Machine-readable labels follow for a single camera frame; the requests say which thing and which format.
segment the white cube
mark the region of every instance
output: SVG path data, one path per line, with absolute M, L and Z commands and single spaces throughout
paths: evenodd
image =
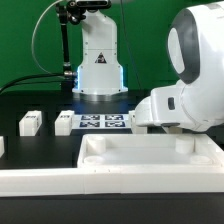
M 62 111 L 57 120 L 55 121 L 55 135 L 56 136 L 68 136 L 72 131 L 72 125 L 74 122 L 74 111 L 67 110 Z
M 42 124 L 41 111 L 28 111 L 19 122 L 20 136 L 35 136 Z

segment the black cable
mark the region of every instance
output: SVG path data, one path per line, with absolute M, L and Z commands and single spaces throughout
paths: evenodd
M 129 44 L 129 41 L 128 41 L 128 36 L 127 36 L 127 31 L 126 31 L 126 24 L 125 24 L 125 16 L 124 16 L 123 0 L 120 0 L 120 5 L 121 5 L 120 8 L 121 8 L 123 30 L 124 30 L 124 38 L 125 38 L 126 46 L 127 46 L 127 49 L 128 49 L 129 57 L 131 59 L 132 68 L 134 70 L 134 73 L 135 73 L 135 76 L 136 76 L 136 79 L 137 79 L 137 82 L 138 82 L 138 87 L 141 90 L 142 88 L 141 88 L 141 84 L 140 84 L 140 80 L 139 80 L 139 74 L 138 74 L 137 66 L 136 66 L 135 60 L 134 60 L 134 58 L 132 56 L 132 51 L 131 51 L 130 44 Z
M 49 77 L 64 77 L 63 74 L 41 74 L 41 75 L 29 75 L 29 76 L 24 76 L 24 77 L 21 77 L 21 78 L 18 78 L 18 79 L 14 79 L 8 83 L 6 83 L 5 85 L 3 85 L 1 88 L 0 88 L 0 94 L 7 88 L 15 85 L 17 82 L 21 82 L 21 81 L 24 81 L 24 80 L 28 80 L 28 79 L 37 79 L 37 78 L 49 78 Z
M 46 81 L 46 82 L 21 82 L 21 83 L 15 83 L 14 85 L 12 85 L 12 87 L 13 86 L 22 86 L 22 85 L 32 85 L 32 84 L 49 84 L 49 83 L 59 83 L 59 82 L 61 82 L 61 81 Z

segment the white tray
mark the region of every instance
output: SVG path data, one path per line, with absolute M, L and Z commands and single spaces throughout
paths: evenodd
M 106 147 L 100 140 L 95 151 L 87 147 L 94 136 L 83 137 L 78 168 L 0 170 L 0 197 L 224 192 L 224 152 L 206 135 L 194 135 L 187 154 L 177 135 L 101 135 Z

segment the cable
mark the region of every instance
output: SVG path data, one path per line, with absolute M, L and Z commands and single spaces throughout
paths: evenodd
M 142 88 L 141 88 L 141 84 L 140 84 L 140 80 L 139 80 L 139 74 L 138 74 L 137 66 L 136 66 L 135 60 L 134 60 L 134 58 L 132 56 L 133 54 L 132 54 L 132 51 L 131 51 L 131 48 L 130 48 L 130 44 L 129 44 L 129 41 L 128 41 L 128 36 L 127 36 L 127 31 L 126 31 L 126 24 L 125 24 L 125 16 L 124 16 L 123 0 L 120 0 L 120 5 L 121 5 L 120 8 L 121 8 L 123 30 L 124 30 L 124 38 L 125 38 L 126 46 L 127 46 L 127 49 L 128 49 L 129 57 L 131 59 L 132 68 L 134 70 L 134 73 L 135 73 L 135 76 L 136 76 L 136 79 L 137 79 L 137 82 L 138 82 L 138 87 L 141 90 Z
M 22 83 L 15 83 L 14 85 L 12 85 L 12 86 L 20 86 L 20 85 L 32 85 L 32 84 L 49 84 L 49 83 L 61 83 L 61 81 L 48 81 L 48 82 L 22 82 Z
M 14 79 L 8 83 L 6 83 L 5 85 L 3 85 L 1 88 L 0 88 L 0 94 L 7 88 L 15 85 L 17 82 L 21 82 L 21 81 L 24 81 L 24 80 L 28 80 L 28 79 L 36 79 L 36 78 L 48 78 L 48 77 L 64 77 L 64 75 L 62 74 L 41 74 L 41 75 L 29 75 L 29 76 L 24 76 L 24 77 L 21 77 L 21 78 L 18 78 L 18 79 Z
M 39 20 L 37 21 L 36 23 L 36 26 L 34 28 L 34 31 L 33 31 L 33 35 L 32 35 L 32 43 L 31 43 L 31 51 L 32 51 L 32 57 L 33 57 L 33 60 L 34 62 L 36 63 L 36 65 L 44 72 L 48 73 L 48 74 L 52 74 L 52 72 L 49 72 L 47 71 L 46 69 L 44 69 L 40 63 L 38 62 L 37 58 L 36 58 L 36 54 L 35 54 L 35 49 L 34 49 L 34 45 L 35 45 L 35 39 L 36 39 L 36 32 L 37 32 L 37 29 L 43 19 L 43 17 L 47 14 L 47 12 L 54 6 L 56 5 L 57 3 L 59 2 L 62 2 L 64 0 L 57 0 L 55 1 L 54 3 L 52 3 L 50 6 L 48 6 L 48 8 L 42 13 L 42 15 L 40 16 Z

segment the white robot body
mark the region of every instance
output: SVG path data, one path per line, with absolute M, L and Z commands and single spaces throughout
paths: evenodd
M 99 11 L 86 12 L 82 21 L 83 61 L 75 93 L 113 95 L 127 92 L 123 68 L 117 61 L 117 26 Z
M 136 124 L 206 131 L 224 123 L 224 2 L 182 10 L 168 36 L 168 53 L 181 80 L 152 90 L 148 104 L 136 107 Z M 144 107 L 150 110 L 145 120 Z

